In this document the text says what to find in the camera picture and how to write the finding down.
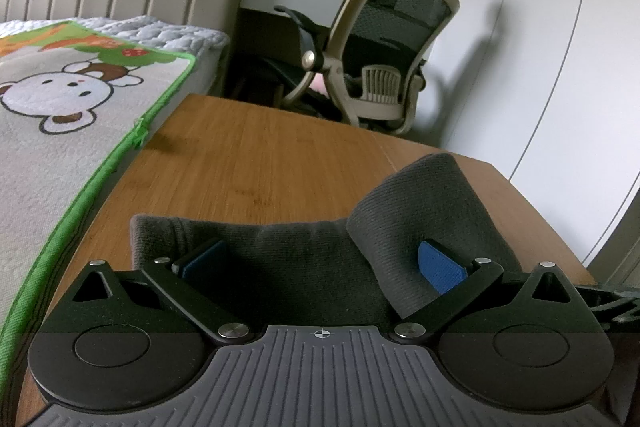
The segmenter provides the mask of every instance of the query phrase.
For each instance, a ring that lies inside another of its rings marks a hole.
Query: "wooden table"
[[[189,95],[127,169],[87,231],[54,303],[91,259],[130,269],[129,219],[159,214],[231,223],[347,216],[386,176],[437,149],[290,112]],[[575,283],[591,275],[491,165],[456,156],[522,267],[554,261]],[[18,426],[44,403],[27,373]]]

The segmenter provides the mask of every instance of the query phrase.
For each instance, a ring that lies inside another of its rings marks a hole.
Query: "cartoon blanket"
[[[103,181],[193,63],[73,22],[0,39],[0,389]]]

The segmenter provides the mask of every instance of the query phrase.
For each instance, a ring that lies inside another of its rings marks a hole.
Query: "pink object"
[[[324,76],[322,76],[322,73],[316,73],[316,76],[314,76],[314,79],[311,81],[309,87],[315,92],[324,94],[327,98],[329,98],[329,93],[327,92],[326,86],[324,85]]]

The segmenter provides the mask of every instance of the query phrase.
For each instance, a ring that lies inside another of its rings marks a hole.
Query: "gray cloth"
[[[425,239],[469,263],[488,257],[506,271],[522,270],[449,154],[425,156],[389,176],[356,205],[347,232],[403,318],[438,296],[418,270],[418,246]]]
[[[219,237],[230,250],[209,297],[252,325],[378,325],[386,331],[438,296],[418,270],[421,241],[519,271],[452,156],[425,156],[389,176],[348,219],[230,225],[134,216],[134,267],[177,259]]]

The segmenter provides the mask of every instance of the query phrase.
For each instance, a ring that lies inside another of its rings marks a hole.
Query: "white cabinet door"
[[[460,0],[460,11],[438,36],[424,68],[427,85],[418,97],[415,124],[408,138],[442,145],[442,131],[454,118],[455,100],[468,94],[467,79],[478,73],[479,43],[491,34],[501,0]],[[457,79],[464,73],[465,78]]]
[[[488,161],[508,177],[556,82],[580,0],[460,4],[426,71],[448,98],[438,108],[439,145]]]
[[[583,0],[558,85],[512,182],[588,262],[637,191],[639,171],[640,0]]]

